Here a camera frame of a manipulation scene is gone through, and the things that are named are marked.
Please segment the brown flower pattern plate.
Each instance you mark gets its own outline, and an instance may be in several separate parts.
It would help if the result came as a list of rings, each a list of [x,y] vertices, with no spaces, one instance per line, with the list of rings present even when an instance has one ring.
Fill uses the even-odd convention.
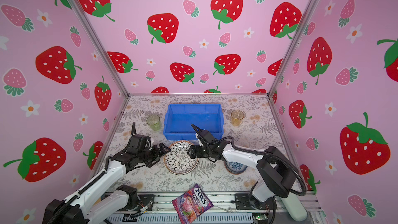
[[[188,150],[193,145],[190,141],[177,141],[173,143],[164,156],[164,164],[168,171],[175,175],[185,175],[193,171],[199,163],[199,159],[191,159]]]

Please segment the blue floral bowl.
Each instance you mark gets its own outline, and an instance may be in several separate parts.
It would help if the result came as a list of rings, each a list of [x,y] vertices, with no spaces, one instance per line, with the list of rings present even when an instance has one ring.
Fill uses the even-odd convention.
[[[246,169],[248,168],[248,166],[238,162],[225,162],[225,167],[228,172],[234,175],[239,175],[245,172]]]

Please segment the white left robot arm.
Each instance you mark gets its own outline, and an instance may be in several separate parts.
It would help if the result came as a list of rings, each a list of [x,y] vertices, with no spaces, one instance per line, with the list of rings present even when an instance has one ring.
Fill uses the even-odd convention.
[[[64,200],[53,200],[45,209],[45,224],[100,224],[114,212],[137,210],[145,212],[145,205],[137,189],[128,185],[118,187],[110,196],[100,197],[119,179],[136,169],[151,168],[170,152],[163,143],[151,144],[151,138],[133,135],[127,146],[106,159],[105,167],[84,186]]]

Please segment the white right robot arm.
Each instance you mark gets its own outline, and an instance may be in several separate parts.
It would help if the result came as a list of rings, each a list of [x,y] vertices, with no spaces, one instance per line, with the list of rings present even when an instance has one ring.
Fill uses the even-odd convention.
[[[250,193],[235,200],[235,203],[254,209],[262,209],[266,202],[276,203],[281,198],[285,209],[297,222],[308,217],[299,196],[306,195],[306,184],[299,170],[276,147],[255,150],[235,145],[234,138],[216,139],[208,130],[192,125],[199,144],[190,146],[188,156],[192,159],[207,158],[211,162],[237,162],[258,170],[263,181],[255,183]]]

